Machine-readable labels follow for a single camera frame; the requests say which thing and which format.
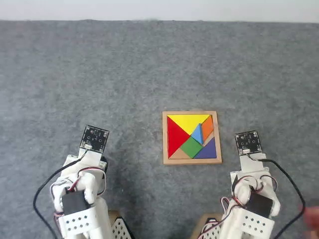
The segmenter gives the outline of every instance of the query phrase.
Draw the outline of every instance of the black cable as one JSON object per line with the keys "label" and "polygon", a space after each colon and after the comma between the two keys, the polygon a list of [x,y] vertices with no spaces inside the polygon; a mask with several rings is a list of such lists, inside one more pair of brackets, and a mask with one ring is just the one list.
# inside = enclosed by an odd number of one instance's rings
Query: black cable
{"label": "black cable", "polygon": [[34,198],[33,198],[33,209],[35,210],[35,212],[37,213],[37,215],[40,217],[40,219],[44,222],[44,224],[49,228],[49,230],[51,231],[53,238],[54,239],[58,239],[57,235],[55,234],[53,228],[51,227],[51,225],[49,224],[49,222],[43,217],[43,215],[40,213],[40,211],[38,210],[38,208],[36,207],[36,200],[39,196],[39,193],[41,192],[41,190],[47,185],[47,183],[55,176],[57,175],[59,172],[63,171],[64,169],[76,164],[77,162],[81,161],[81,159],[85,156],[86,152],[88,150],[86,150],[84,152],[84,154],[77,160],[63,166],[62,168],[56,170],[47,180],[44,181],[44,183],[38,188],[38,190],[36,191]]}
{"label": "black cable", "polygon": [[285,176],[288,178],[288,180],[291,182],[291,184],[293,185],[295,191],[297,192],[302,204],[303,204],[303,208],[302,210],[298,213],[297,216],[295,216],[292,220],[290,220],[278,233],[277,235],[274,237],[274,239],[277,239],[281,236],[281,234],[287,230],[288,227],[290,227],[295,221],[297,221],[305,212],[306,210],[306,202],[299,190],[299,188],[297,187],[297,185],[295,184],[295,182],[292,180],[292,178],[289,176],[289,174],[276,162],[276,161],[273,161],[271,159],[253,159],[249,154],[247,154],[247,156],[254,160],[254,161],[260,161],[260,162],[270,162],[270,163],[273,163],[275,164],[279,169],[280,171],[282,171],[283,174],[285,174]]}

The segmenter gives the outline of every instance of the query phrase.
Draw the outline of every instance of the white plastic bracket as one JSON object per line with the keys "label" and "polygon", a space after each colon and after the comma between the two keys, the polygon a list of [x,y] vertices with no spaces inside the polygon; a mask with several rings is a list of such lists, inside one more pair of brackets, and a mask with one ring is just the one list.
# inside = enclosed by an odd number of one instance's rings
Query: white plastic bracket
{"label": "white plastic bracket", "polygon": [[273,230],[275,222],[243,208],[237,209],[237,222],[241,231],[261,239],[268,239]]}
{"label": "white plastic bracket", "polygon": [[98,228],[96,208],[91,207],[77,213],[72,213],[59,218],[63,238],[88,232]]}

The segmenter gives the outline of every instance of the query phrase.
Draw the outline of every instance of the black circuit board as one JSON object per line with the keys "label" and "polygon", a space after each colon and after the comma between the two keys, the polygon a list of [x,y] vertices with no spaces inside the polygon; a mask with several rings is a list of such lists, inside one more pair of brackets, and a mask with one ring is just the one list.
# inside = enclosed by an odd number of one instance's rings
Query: black circuit board
{"label": "black circuit board", "polygon": [[235,139],[240,156],[246,153],[262,152],[258,132],[255,130],[237,133]]}
{"label": "black circuit board", "polygon": [[110,132],[108,130],[97,128],[91,125],[86,125],[82,136],[80,148],[85,148],[84,146],[87,144],[92,146],[92,149],[90,150],[103,153],[109,137],[109,133]]}

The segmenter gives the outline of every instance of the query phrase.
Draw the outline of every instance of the wooden base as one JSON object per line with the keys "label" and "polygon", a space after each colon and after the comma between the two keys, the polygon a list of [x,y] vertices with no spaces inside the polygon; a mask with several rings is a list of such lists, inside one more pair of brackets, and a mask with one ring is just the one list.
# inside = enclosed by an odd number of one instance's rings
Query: wooden base
{"label": "wooden base", "polygon": [[207,218],[216,218],[218,221],[221,220],[223,215],[221,213],[205,213],[198,221],[197,225],[195,226],[192,235],[189,239],[197,239],[202,230],[203,226],[205,225]]}
{"label": "wooden base", "polygon": [[[167,115],[212,115],[213,117],[213,128],[216,146],[216,158],[201,158],[201,159],[169,159],[167,151]],[[187,165],[187,164],[220,164],[221,159],[221,149],[220,149],[220,139],[218,131],[218,121],[216,111],[164,111],[162,114],[163,123],[163,163],[164,165]]]}
{"label": "wooden base", "polygon": [[109,218],[110,218],[110,223],[111,223],[111,226],[114,224],[116,218],[120,217],[120,213],[118,211],[115,211],[115,210],[110,210],[109,211]]}

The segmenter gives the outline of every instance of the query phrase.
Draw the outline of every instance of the yellow triangle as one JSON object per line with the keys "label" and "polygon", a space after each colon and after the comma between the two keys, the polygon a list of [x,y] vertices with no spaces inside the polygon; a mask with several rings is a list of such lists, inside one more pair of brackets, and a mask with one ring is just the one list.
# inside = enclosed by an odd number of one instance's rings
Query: yellow triangle
{"label": "yellow triangle", "polygon": [[179,127],[191,135],[199,123],[203,123],[209,115],[168,115]]}

